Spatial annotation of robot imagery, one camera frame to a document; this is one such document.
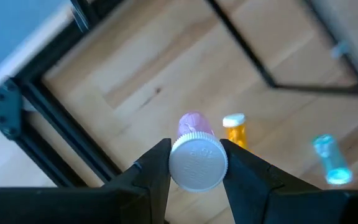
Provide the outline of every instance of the blue surface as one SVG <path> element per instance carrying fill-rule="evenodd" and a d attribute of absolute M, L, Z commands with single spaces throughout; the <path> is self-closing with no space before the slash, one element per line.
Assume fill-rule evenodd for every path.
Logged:
<path fill-rule="evenodd" d="M 0 63 L 68 0 L 0 0 Z"/>

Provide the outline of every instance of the white bottle cap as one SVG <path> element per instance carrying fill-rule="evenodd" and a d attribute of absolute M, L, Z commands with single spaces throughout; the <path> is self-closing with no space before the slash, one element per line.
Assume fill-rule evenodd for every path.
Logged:
<path fill-rule="evenodd" d="M 238 125 L 244 124 L 246 116 L 242 113 L 230 114 L 223 118 L 223 126 L 225 128 L 234 128 Z"/>
<path fill-rule="evenodd" d="M 212 134 L 202 131 L 181 136 L 169 157 L 172 179 L 190 192 L 204 192 L 217 186 L 226 175 L 227 155 Z"/>

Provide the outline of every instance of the metal bracket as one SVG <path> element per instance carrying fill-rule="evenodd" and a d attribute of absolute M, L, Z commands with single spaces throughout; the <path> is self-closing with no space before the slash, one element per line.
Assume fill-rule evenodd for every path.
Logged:
<path fill-rule="evenodd" d="M 19 87 L 8 79 L 0 86 L 0 131 L 9 140 L 21 134 L 22 95 Z"/>

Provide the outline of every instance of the light wood surface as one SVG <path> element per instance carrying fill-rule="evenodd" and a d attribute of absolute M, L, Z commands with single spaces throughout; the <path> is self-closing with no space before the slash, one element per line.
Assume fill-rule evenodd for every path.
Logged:
<path fill-rule="evenodd" d="M 296 0 L 220 0 L 271 69 L 287 83 L 349 85 L 346 69 Z M 120 168 L 200 110 L 216 135 L 221 118 L 245 113 L 249 145 L 261 158 L 323 189 L 311 140 L 333 134 L 358 189 L 358 97 L 267 88 L 210 7 L 202 0 L 127 0 L 45 84 Z M 91 186 L 101 181 L 39 114 L 30 118 L 44 138 Z M 0 186 L 53 185 L 0 134 Z M 171 183 L 171 223 L 232 223 L 224 187 L 190 194 Z"/>

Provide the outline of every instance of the wood grain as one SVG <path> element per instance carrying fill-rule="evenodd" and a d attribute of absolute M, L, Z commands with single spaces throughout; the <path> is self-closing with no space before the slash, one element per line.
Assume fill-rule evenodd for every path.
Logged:
<path fill-rule="evenodd" d="M 278 81 L 352 83 L 297 1 L 220 2 Z M 256 154 L 323 189 L 332 186 L 325 184 L 310 142 L 333 134 L 356 175 L 345 187 L 358 188 L 358 98 L 267 88 L 202 0 L 128 0 L 68 58 L 44 83 L 121 169 L 162 138 L 175 139 L 177 121 L 188 110 L 204 113 L 222 138 L 221 118 L 241 112 Z M 88 184 L 101 184 L 39 115 L 30 120 Z M 0 161 L 0 169 L 10 163 Z M 47 182 L 40 172 L 32 175 Z M 222 185 L 190 194 L 174 182 L 166 218 L 171 223 L 233 222 Z"/>

